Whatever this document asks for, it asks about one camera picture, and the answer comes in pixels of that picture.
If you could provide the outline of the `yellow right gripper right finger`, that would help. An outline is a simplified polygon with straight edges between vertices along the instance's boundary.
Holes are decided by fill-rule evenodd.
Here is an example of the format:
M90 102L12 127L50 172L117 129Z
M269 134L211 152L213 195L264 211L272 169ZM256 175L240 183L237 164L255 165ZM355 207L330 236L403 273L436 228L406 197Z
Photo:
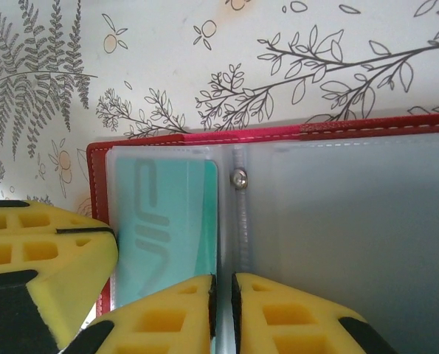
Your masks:
M232 275L237 353L394 353L360 314L250 273Z

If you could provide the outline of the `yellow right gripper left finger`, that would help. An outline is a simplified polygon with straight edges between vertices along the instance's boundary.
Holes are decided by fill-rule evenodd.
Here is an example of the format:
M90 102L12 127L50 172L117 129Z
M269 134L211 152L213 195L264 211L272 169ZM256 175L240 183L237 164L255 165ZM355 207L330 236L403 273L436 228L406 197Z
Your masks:
M200 275L105 313L67 353L212 353L216 276Z

